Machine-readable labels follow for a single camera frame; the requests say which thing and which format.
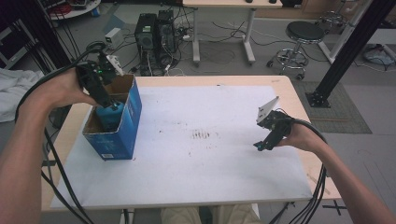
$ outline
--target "gray floor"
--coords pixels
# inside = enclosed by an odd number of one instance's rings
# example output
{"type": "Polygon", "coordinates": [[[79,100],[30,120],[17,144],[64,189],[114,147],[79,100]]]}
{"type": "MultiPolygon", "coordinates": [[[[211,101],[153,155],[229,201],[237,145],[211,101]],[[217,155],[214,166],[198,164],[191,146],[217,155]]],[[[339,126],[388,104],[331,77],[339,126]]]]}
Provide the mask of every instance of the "gray floor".
{"type": "MultiPolygon", "coordinates": [[[[68,21],[68,25],[77,40],[80,50],[83,50],[94,40],[104,40],[104,34],[117,25],[122,28],[125,34],[127,29],[134,31],[134,25],[123,22],[113,15],[118,6],[105,5],[103,13],[98,18],[90,15],[83,15],[68,21]]],[[[139,12],[131,10],[131,16],[138,15],[139,12]]],[[[277,38],[289,40],[285,35],[285,28],[290,21],[286,20],[256,20],[253,38],[262,44],[276,41],[277,39],[264,36],[274,35],[277,38]]],[[[231,27],[228,23],[219,23],[222,26],[231,27]]],[[[230,30],[223,30],[215,27],[211,22],[201,22],[200,38],[204,40],[214,40],[211,36],[228,36],[230,30]]],[[[292,47],[291,43],[274,43],[268,46],[257,46],[252,44],[257,62],[250,65],[240,39],[230,39],[220,43],[203,42],[201,45],[202,62],[200,66],[195,66],[191,61],[191,44],[182,45],[182,60],[177,66],[178,69],[170,71],[170,75],[185,74],[186,76],[222,76],[222,75],[275,75],[278,73],[276,66],[267,68],[265,64],[279,50],[285,47],[292,47]]],[[[324,55],[317,46],[305,48],[307,53],[321,61],[325,60],[324,55]]],[[[136,54],[136,46],[130,45],[120,49],[117,54],[120,56],[121,65],[127,64],[136,54]]],[[[366,63],[375,69],[382,70],[383,66],[365,62],[361,56],[356,60],[357,64],[366,63]]],[[[132,62],[125,67],[129,70],[138,61],[132,62]]],[[[306,68],[304,81],[321,81],[329,69],[327,62],[310,61],[306,68]]],[[[37,67],[29,57],[23,58],[13,69],[36,70],[37,67]]],[[[376,194],[388,208],[396,214],[396,180],[393,178],[396,173],[396,165],[393,158],[396,156],[396,67],[389,68],[393,71],[379,72],[366,66],[351,65],[342,78],[347,93],[349,94],[361,115],[369,125],[373,134],[342,134],[325,133],[332,147],[338,152],[343,161],[361,178],[361,180],[376,194]]],[[[294,78],[295,72],[289,75],[294,78]]],[[[8,139],[12,130],[12,122],[0,123],[0,147],[8,139]]],[[[322,205],[334,205],[333,201],[323,201],[312,219],[312,223],[352,223],[347,210],[341,210],[337,214],[335,209],[322,208],[322,205]]],[[[264,222],[269,222],[271,218],[282,208],[282,203],[260,203],[259,209],[264,222]]],[[[297,203],[296,207],[290,207],[281,218],[279,223],[289,223],[289,221],[300,211],[304,203],[297,203]]],[[[97,223],[118,223],[120,211],[95,212],[92,214],[97,223]]],[[[68,213],[43,214],[41,223],[76,223],[72,215],[68,213]]],[[[136,209],[134,213],[134,223],[160,223],[159,209],[136,209]]]]}

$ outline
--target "stool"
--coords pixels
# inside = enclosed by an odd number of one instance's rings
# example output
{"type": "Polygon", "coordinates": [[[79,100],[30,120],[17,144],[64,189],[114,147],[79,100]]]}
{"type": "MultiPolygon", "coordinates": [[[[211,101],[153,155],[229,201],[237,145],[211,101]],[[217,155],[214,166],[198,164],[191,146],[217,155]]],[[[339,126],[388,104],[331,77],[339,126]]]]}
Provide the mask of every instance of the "stool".
{"type": "Polygon", "coordinates": [[[274,60],[277,60],[283,67],[279,73],[283,75],[286,68],[302,69],[303,72],[297,75],[298,80],[303,80],[305,76],[305,67],[308,65],[308,58],[301,53],[300,46],[302,44],[317,44],[322,41],[324,32],[315,24],[307,21],[293,21],[286,28],[286,35],[292,40],[297,41],[294,49],[282,49],[277,52],[271,61],[267,63],[267,67],[272,67],[274,60]]]}
{"type": "Polygon", "coordinates": [[[336,25],[338,27],[345,27],[345,25],[347,24],[347,19],[346,17],[344,17],[341,14],[341,10],[343,9],[344,5],[346,4],[346,1],[348,2],[356,2],[358,0],[341,0],[341,4],[340,6],[337,8],[337,10],[335,11],[327,11],[324,16],[321,16],[319,18],[319,21],[321,20],[322,23],[328,23],[329,28],[324,30],[324,33],[327,35],[330,30],[332,29],[333,25],[336,25]]]}

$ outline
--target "blue box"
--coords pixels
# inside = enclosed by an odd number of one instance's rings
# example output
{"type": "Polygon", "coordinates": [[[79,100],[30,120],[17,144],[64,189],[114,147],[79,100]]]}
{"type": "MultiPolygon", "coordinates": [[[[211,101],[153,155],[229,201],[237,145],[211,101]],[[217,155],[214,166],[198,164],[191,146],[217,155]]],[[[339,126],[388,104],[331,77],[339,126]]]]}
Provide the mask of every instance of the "blue box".
{"type": "Polygon", "coordinates": [[[125,103],[118,129],[111,133],[105,132],[94,106],[82,134],[103,160],[130,160],[134,154],[134,143],[142,111],[142,102],[134,76],[116,77],[106,86],[106,90],[114,99],[125,103]]]}

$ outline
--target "hand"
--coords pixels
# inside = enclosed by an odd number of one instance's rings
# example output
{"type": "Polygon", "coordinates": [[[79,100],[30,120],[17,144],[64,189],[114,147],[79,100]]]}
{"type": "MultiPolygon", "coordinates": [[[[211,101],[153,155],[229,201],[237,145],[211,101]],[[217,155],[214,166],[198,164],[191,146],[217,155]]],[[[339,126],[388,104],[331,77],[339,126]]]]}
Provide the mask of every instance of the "hand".
{"type": "Polygon", "coordinates": [[[293,124],[291,133],[282,139],[277,147],[292,146],[316,153],[323,146],[327,146],[314,132],[302,124],[293,124]]]}
{"type": "Polygon", "coordinates": [[[49,112],[53,108],[76,103],[97,105],[91,96],[82,91],[82,88],[78,85],[76,69],[71,68],[37,87],[22,107],[40,106],[49,112]]]}

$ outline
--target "carpet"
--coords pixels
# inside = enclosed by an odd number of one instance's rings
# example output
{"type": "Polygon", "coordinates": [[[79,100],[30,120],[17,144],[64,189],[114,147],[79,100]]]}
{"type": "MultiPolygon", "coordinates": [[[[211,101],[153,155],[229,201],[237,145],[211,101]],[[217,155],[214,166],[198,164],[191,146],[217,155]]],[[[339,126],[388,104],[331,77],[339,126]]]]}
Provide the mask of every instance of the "carpet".
{"type": "Polygon", "coordinates": [[[311,107],[305,97],[306,92],[315,90],[318,82],[293,81],[292,84],[312,124],[321,132],[372,133],[341,83],[337,84],[328,99],[330,108],[311,107]]]}

